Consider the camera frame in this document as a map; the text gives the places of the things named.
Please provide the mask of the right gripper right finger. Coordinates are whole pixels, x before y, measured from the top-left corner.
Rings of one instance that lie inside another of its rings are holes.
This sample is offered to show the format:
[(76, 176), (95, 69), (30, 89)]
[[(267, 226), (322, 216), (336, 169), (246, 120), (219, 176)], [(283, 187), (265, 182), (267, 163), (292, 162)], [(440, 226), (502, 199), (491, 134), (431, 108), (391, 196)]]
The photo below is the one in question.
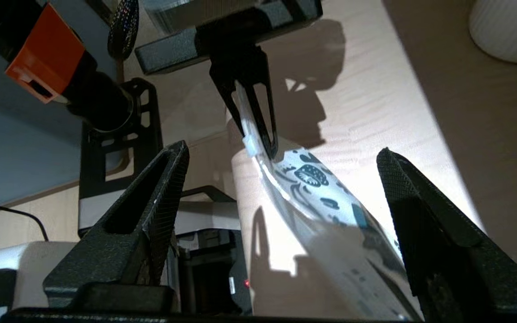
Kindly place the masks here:
[(404, 156), (376, 157), (427, 323), (517, 323), (517, 264)]

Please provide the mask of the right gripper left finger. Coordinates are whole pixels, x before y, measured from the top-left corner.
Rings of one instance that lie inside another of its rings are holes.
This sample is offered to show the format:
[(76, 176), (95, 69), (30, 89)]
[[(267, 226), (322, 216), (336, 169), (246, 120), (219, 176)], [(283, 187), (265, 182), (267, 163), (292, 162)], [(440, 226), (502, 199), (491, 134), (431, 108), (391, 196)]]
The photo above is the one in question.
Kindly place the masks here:
[(188, 166), (183, 140), (156, 155), (45, 278), (50, 306), (69, 305), (85, 284), (160, 282)]

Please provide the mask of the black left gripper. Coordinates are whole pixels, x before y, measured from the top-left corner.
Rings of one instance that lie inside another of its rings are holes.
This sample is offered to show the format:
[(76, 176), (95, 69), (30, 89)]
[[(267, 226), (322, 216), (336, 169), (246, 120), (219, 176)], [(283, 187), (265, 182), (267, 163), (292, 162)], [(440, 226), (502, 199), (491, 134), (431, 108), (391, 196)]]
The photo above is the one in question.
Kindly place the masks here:
[[(207, 61), (218, 51), (291, 33), (322, 15), (320, 0), (273, 0), (139, 46), (135, 54), (145, 75), (168, 74)], [(275, 157), (278, 135), (266, 53), (260, 47), (246, 47), (240, 53), (237, 67), (211, 67), (210, 76), (240, 135), (245, 137), (240, 114), (245, 104), (256, 123), (264, 151), (268, 157)], [(240, 111), (232, 98), (236, 81), (242, 86)], [(263, 115), (256, 85), (264, 86), (267, 117)]]

